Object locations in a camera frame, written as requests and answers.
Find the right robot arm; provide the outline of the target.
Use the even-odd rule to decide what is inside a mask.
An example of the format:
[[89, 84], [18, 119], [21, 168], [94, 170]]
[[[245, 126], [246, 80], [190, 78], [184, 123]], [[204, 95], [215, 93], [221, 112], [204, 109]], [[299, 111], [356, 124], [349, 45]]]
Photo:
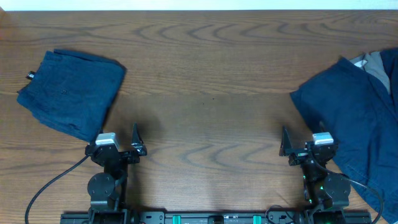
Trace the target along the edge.
[[293, 148], [286, 127], [282, 128], [279, 155], [303, 172], [303, 193], [309, 205], [290, 216], [293, 223], [345, 223], [343, 209], [349, 205], [351, 185], [343, 174], [326, 164], [337, 152], [338, 143], [329, 132], [315, 133], [303, 148]]

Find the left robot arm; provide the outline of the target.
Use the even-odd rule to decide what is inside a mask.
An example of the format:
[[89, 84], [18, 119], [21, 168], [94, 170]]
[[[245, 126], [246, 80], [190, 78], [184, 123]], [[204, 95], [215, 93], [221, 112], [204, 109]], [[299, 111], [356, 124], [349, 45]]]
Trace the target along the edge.
[[89, 224], [139, 223], [137, 212], [126, 205], [128, 165], [140, 162], [147, 148], [139, 135], [137, 124], [132, 128], [132, 149], [120, 151], [115, 133], [100, 133], [85, 149], [85, 155], [103, 168], [88, 182], [90, 195]]

